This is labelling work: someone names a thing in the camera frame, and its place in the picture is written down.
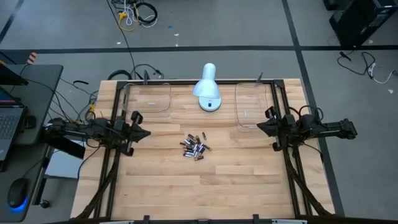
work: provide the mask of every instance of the laptop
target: laptop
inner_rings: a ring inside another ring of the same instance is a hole
[[[0,87],[0,161],[6,160],[24,112],[25,106]]]

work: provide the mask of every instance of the wire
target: wire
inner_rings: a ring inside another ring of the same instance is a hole
[[[149,18],[152,18],[152,17],[155,17],[155,15],[150,15],[150,16],[148,16],[147,18],[145,18],[144,20],[148,20]],[[151,28],[151,27],[153,27],[154,25],[156,25],[156,23],[157,23],[157,18],[156,18],[156,20],[155,20],[155,22],[152,24],[152,25],[150,25],[150,26],[145,26],[144,24],[141,24],[143,27],[145,27],[145,28]]]
[[[155,67],[153,67],[152,65],[149,65],[147,63],[138,64],[138,65],[136,65],[136,67],[134,69],[136,70],[138,67],[141,67],[141,66],[148,66],[149,68],[151,68],[151,69],[153,69],[155,71],[153,73],[153,75],[158,74],[159,75],[159,79],[164,79],[164,74],[160,70],[156,69]]]
[[[47,159],[47,157],[44,157],[44,158],[42,158],[41,160],[37,161],[33,166],[31,166],[31,167],[25,172],[25,174],[24,174],[21,178],[24,178],[25,175],[26,175],[27,173],[29,173],[30,170],[32,170],[37,164],[39,164],[40,162],[42,162],[44,159]]]
[[[14,65],[16,65],[17,63],[15,63],[15,61],[13,61],[10,57],[8,57],[4,52],[0,51],[0,54],[3,55],[8,61],[12,62]]]
[[[311,108],[311,109],[313,109],[314,112],[315,112],[314,115],[315,115],[316,118],[319,118],[319,113],[318,113],[318,111],[321,112],[322,117],[319,119],[319,121],[323,120],[323,111],[322,111],[322,109],[321,109],[321,108],[315,108],[315,107],[310,106],[310,105],[302,106],[302,107],[298,110],[298,116],[299,116],[299,117],[302,116],[302,115],[301,115],[301,110],[304,109],[304,108]]]
[[[72,107],[72,109],[76,112],[76,114],[78,115],[78,119],[79,119],[81,122],[83,122],[83,121],[80,119],[80,116],[79,116],[79,113],[77,112],[77,110],[72,106],[72,104],[69,103],[69,101],[68,101],[61,93],[59,93],[59,92],[56,91],[56,90],[51,89],[49,86],[47,86],[47,85],[45,85],[45,84],[43,84],[43,83],[40,83],[40,82],[37,82],[37,81],[33,81],[33,80],[29,80],[29,79],[27,79],[27,78],[26,78],[26,80],[28,80],[28,81],[30,81],[30,82],[34,82],[34,83],[40,84],[40,85],[42,85],[42,86],[47,87],[49,90],[51,90],[51,91],[53,92],[53,94],[57,97],[57,101],[58,101],[58,105],[57,105],[57,106],[60,107],[60,109],[61,109],[63,115],[65,116],[65,118],[67,118],[68,116],[67,116],[67,114],[64,112],[64,110],[62,109],[62,107],[61,107],[61,102],[60,102],[60,100],[59,100],[59,98],[58,98],[58,96],[57,96],[57,93],[58,93],[58,94],[65,100],[65,102],[67,102],[67,103],[69,104],[69,106]]]
[[[369,68],[369,72],[370,72],[370,76],[372,76],[372,77],[373,77],[373,80],[374,80],[375,82],[377,82],[378,84],[386,84],[386,83],[390,80],[392,74],[397,73],[397,70],[391,71],[391,72],[390,72],[390,75],[387,77],[387,79],[386,79],[385,81],[381,82],[381,81],[376,80],[375,77],[373,76],[373,69],[374,69],[375,66],[376,66],[376,64],[373,63],[373,64],[372,64],[372,67]]]
[[[47,115],[50,117],[50,119],[52,119],[52,117],[51,117],[51,115],[50,115],[50,113],[49,112],[47,112]]]
[[[78,171],[77,171],[77,180],[80,179],[80,169],[81,169],[81,167],[83,166],[83,164],[84,164],[91,156],[93,156],[100,148],[101,148],[101,146],[98,146],[98,147],[95,149],[95,151],[94,151],[93,153],[91,153],[91,155],[89,155],[85,160],[83,160],[83,162],[81,162],[81,164],[80,164],[80,166],[79,166],[79,169],[78,169]]]
[[[354,71],[353,69],[348,68],[348,67],[346,67],[346,66],[344,66],[344,65],[342,65],[342,64],[340,63],[340,60],[341,60],[342,58],[346,58],[347,60],[349,60],[348,56],[351,55],[352,53],[354,53],[354,51],[355,51],[355,50],[352,50],[350,53],[345,54],[345,57],[344,57],[344,56],[340,56],[340,57],[337,59],[338,65],[340,65],[341,67],[343,67],[343,68],[345,68],[345,69],[347,69],[347,70],[349,70],[349,71],[351,71],[351,72],[353,72],[353,73],[355,73],[355,74],[357,74],[357,75],[365,75],[365,74],[368,74],[369,77],[372,78],[371,74],[369,73],[369,68],[372,66],[372,64],[374,64],[374,63],[376,62],[376,59],[373,57],[373,55],[371,55],[371,54],[368,53],[368,52],[362,52],[362,53],[361,53],[361,56],[362,56],[363,60],[365,61],[365,65],[366,65],[366,68],[364,69],[363,72]],[[372,61],[371,63],[368,63],[368,60],[366,59],[365,55],[370,56],[370,57],[372,58],[373,61]]]
[[[312,149],[318,151],[319,154],[321,155],[321,160],[322,160],[322,162],[323,162],[323,153],[321,152],[321,150],[319,150],[319,149],[317,149],[317,148],[315,148],[315,147],[313,147],[313,146],[310,146],[309,144],[305,144],[304,142],[303,142],[303,145],[304,145],[304,146],[308,146],[308,147],[310,147],[310,148],[312,148]]]
[[[62,112],[62,114],[64,115],[64,117],[66,117],[66,118],[68,117],[68,115],[64,112],[64,110],[63,110],[62,107],[61,107],[60,99],[58,98],[58,96],[57,96],[55,90],[51,89],[49,86],[47,86],[47,85],[45,85],[45,84],[43,84],[43,83],[40,83],[40,82],[37,82],[37,81],[33,81],[33,80],[30,80],[30,79],[27,79],[27,78],[25,78],[25,79],[28,80],[28,81],[30,81],[30,82],[34,82],[34,83],[37,83],[37,84],[39,84],[39,85],[42,85],[42,86],[48,88],[48,89],[54,94],[54,96],[56,97],[56,99],[57,99],[57,101],[58,101],[58,105],[59,105],[59,107],[60,107],[60,109],[61,109],[61,112]]]
[[[94,91],[94,92],[92,92],[92,93],[90,94],[90,99],[88,100],[87,105],[84,106],[84,107],[81,109],[81,111],[79,112],[79,115],[80,115],[80,116],[81,116],[82,112],[84,112],[84,110],[85,110],[89,105],[92,105],[92,104],[94,104],[94,103],[96,102],[97,97],[95,97],[94,94],[97,93],[97,92],[98,92],[98,90],[97,90],[97,91]]]
[[[80,90],[80,91],[83,91],[83,92],[85,92],[87,95],[89,95],[89,96],[91,96],[92,95],[92,93],[88,93],[87,92],[87,90],[84,90],[84,89],[82,89],[82,88],[80,88],[80,87],[77,87],[75,84],[73,84],[73,83],[70,83],[70,82],[68,82],[68,81],[66,81],[66,80],[64,80],[63,78],[60,78],[62,81],[64,81],[65,83],[67,83],[67,84],[69,84],[69,85],[71,85],[71,86],[73,86],[73,87],[75,87],[76,89],[78,89],[78,90]]]
[[[297,113],[297,115],[298,115],[298,118],[301,118],[301,114],[300,114],[300,112],[298,112],[295,108],[293,108],[293,107],[289,107],[289,109],[291,109],[292,111],[294,111],[295,113]]]
[[[22,78],[22,74],[24,73],[25,68],[28,67],[28,64],[25,64],[24,67],[22,68],[21,72],[19,72],[19,76]],[[10,90],[10,94],[12,93],[12,91],[14,91],[15,89],[15,85],[12,87],[12,89]]]
[[[126,3],[128,3],[128,4],[134,4],[134,3],[137,3],[137,2],[138,2],[138,0],[127,0],[127,1],[126,1]],[[123,5],[123,4],[124,4],[124,0],[112,0],[112,1],[111,1],[111,4],[113,5],[113,7],[114,7],[115,9],[123,9],[123,10],[124,10],[123,7],[117,6],[118,4]]]
[[[109,1],[106,0],[106,3],[108,3],[108,6],[109,6],[109,9],[111,10],[113,19],[116,21],[117,24],[119,24],[119,23],[118,23],[118,20],[117,20],[116,17],[114,16],[114,13],[113,13],[113,10],[112,10],[112,7],[111,7]],[[134,57],[132,56],[132,52],[131,52],[131,49],[130,49],[130,46],[129,46],[129,42],[127,41],[127,38],[126,38],[126,36],[124,35],[124,32],[123,32],[122,29],[120,29],[120,32],[121,32],[122,35],[123,35],[124,41],[126,41],[126,45],[127,45],[127,48],[129,49],[129,53],[130,53],[130,57],[131,57],[131,61],[132,61],[132,71],[131,71],[130,74],[134,73],[134,79],[136,79],[136,64],[134,63]]]
[[[55,111],[53,108],[49,108],[50,111],[52,111],[53,113],[56,113],[57,115],[65,118],[66,120],[70,121],[72,120],[69,116],[65,117],[65,115],[60,114],[59,112]]]

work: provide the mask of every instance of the clear plastic bin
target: clear plastic bin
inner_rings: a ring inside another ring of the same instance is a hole
[[[238,83],[235,86],[235,112],[238,131],[258,130],[257,123],[267,120],[267,86],[262,83]]]
[[[130,86],[129,103],[127,105],[129,113],[138,111],[144,118],[166,118],[170,116],[170,84],[135,85],[129,83],[128,85]]]

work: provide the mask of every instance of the white desk lamp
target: white desk lamp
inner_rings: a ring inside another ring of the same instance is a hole
[[[203,67],[201,80],[195,85],[193,94],[199,96],[200,107],[207,111],[216,111],[221,106],[221,97],[218,85],[215,82],[216,66],[207,63]]]

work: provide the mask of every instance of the black metal frame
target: black metal frame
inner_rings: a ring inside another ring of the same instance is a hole
[[[194,85],[194,84],[196,84],[197,81],[198,80],[169,80],[169,81],[148,80],[148,85],[160,85],[165,82],[167,82],[171,85]],[[253,82],[255,82],[255,80],[216,80],[216,82],[219,85],[235,85],[238,83],[253,83]],[[120,100],[121,90],[127,83],[134,83],[136,85],[142,85],[141,81],[118,81],[118,83],[116,85],[116,92],[115,92],[115,96],[114,96],[114,103],[113,103],[113,109],[112,109],[112,115],[111,115],[111,120],[113,120],[113,121],[116,120],[116,117],[117,117],[118,103]],[[284,106],[285,114],[289,114],[290,113],[289,103],[287,101],[287,95],[286,95],[284,81],[283,80],[261,80],[261,83],[271,86],[272,99],[274,101],[274,105],[275,105],[275,108],[277,109],[277,114],[279,116],[281,116],[281,110],[280,110],[280,106],[279,106],[279,100],[277,97],[277,88],[280,88],[280,92],[282,94],[282,101],[284,104],[283,106]],[[108,170],[110,152],[111,152],[111,149],[109,149],[109,148],[107,148],[105,150],[103,166],[101,168],[101,176],[100,176],[100,180],[99,180],[99,185],[102,185],[104,183],[104,180],[105,180],[105,177],[107,174],[107,170]],[[303,171],[302,163],[300,160],[300,153],[297,148],[294,149],[294,157],[295,157],[295,162],[297,165],[298,174],[299,174],[301,180],[304,181],[304,183],[305,183],[304,171]],[[287,164],[290,162],[290,155],[289,155],[288,149],[284,150],[284,159],[285,159],[285,164],[287,166]],[[120,154],[115,155],[114,162],[117,163],[117,165],[119,165],[119,160],[120,160]],[[107,202],[107,207],[106,207],[105,217],[109,218],[109,219],[111,218],[111,215],[112,215],[116,181],[117,181],[117,176],[115,175],[114,179],[112,180],[112,182],[110,184],[108,202]],[[288,173],[288,181],[289,181],[289,190],[290,190],[290,194],[292,197],[292,205],[293,205],[293,209],[294,209],[294,214],[295,214],[295,217],[297,217],[300,215],[299,201],[297,198],[295,182],[294,182],[293,178],[289,175],[289,173]],[[312,215],[312,209],[311,209],[310,203],[307,200],[307,196],[304,194],[303,194],[303,199],[304,199],[306,214]],[[99,203],[95,207],[94,218],[100,217],[101,204],[102,204],[102,200],[100,200]]]
[[[148,80],[147,85],[160,85],[165,82],[168,82],[171,85],[194,85],[196,84],[198,80]],[[255,80],[216,80],[217,84],[219,85],[235,85],[238,83],[253,83]],[[272,92],[272,99],[274,101],[274,106],[277,110],[277,115],[281,117],[281,110],[279,106],[279,101],[278,101],[278,96],[277,96],[277,88],[280,89],[281,96],[282,96],[282,101],[283,101],[283,106],[285,110],[285,114],[290,114],[290,109],[289,109],[289,102],[287,100],[287,94],[285,90],[285,85],[283,80],[261,80],[260,81],[263,84],[270,85],[271,86],[271,92]],[[114,103],[113,103],[113,109],[112,109],[112,115],[111,119],[114,121],[116,120],[117,117],[117,112],[118,112],[118,104],[120,100],[120,94],[121,90],[127,83],[134,83],[136,85],[142,85],[142,81],[118,81],[116,85],[116,92],[114,96]],[[126,112],[122,112],[122,116],[126,117]],[[315,209],[317,204],[319,207],[320,204],[317,202],[316,198],[312,195],[311,191],[307,189],[306,184],[305,184],[305,177],[304,177],[304,171],[300,159],[300,153],[298,150],[297,146],[292,147],[293,148],[293,156],[295,158],[295,163],[296,163],[296,170],[293,167],[293,164],[290,160],[290,154],[289,150],[285,148],[283,150],[284,153],[284,160],[285,160],[285,166],[286,166],[286,171],[287,171],[287,177],[288,177],[288,182],[289,182],[289,190],[290,190],[290,195],[292,197],[292,206],[294,210],[294,215],[295,218],[290,219],[290,220],[283,220],[283,219],[260,219],[259,215],[253,214],[253,219],[248,219],[248,220],[154,220],[150,221],[150,216],[149,215],[144,215],[143,220],[134,220],[134,223],[142,223],[142,224],[149,224],[151,223],[179,223],[179,224],[210,224],[210,223],[234,223],[234,224],[248,224],[248,223],[300,223],[300,224],[306,224],[306,223],[327,223],[327,224],[342,224],[342,223],[347,223],[347,224],[362,224],[362,223],[396,223],[398,224],[398,221],[393,221],[393,220],[375,220],[375,219],[366,219],[366,218],[347,218],[344,216],[335,216],[335,215],[330,215],[326,210],[324,210],[321,206],[322,209],[319,209],[320,212],[319,216],[314,216],[312,214],[312,208],[311,204],[314,206]],[[113,174],[112,176],[107,175],[108,171],[108,164],[109,164],[109,155],[110,155],[111,149],[107,148],[105,151],[104,155],[104,160],[103,160],[103,166],[101,168],[101,176],[99,180],[99,187],[102,186],[103,183],[105,182],[110,182],[110,189],[109,189],[109,195],[108,195],[108,202],[106,206],[106,215],[104,217],[100,217],[101,213],[101,203],[102,200],[100,200],[94,209],[94,216],[93,218],[83,218],[83,219],[72,219],[66,222],[59,222],[59,224],[70,224],[70,223],[99,223],[99,222],[108,222],[111,220],[112,216],[112,209],[113,209],[113,201],[114,201],[114,193],[116,189],[116,181],[117,181],[117,171],[119,167],[119,160],[120,160],[120,151],[116,151],[115,156],[114,156],[114,161],[113,161],[113,166],[116,166],[116,172],[112,171]],[[305,206],[305,215],[300,214],[300,207],[299,207],[299,201],[297,199],[297,193],[296,193],[296,188],[295,184],[297,184],[300,189],[302,190],[303,193],[303,202]]]

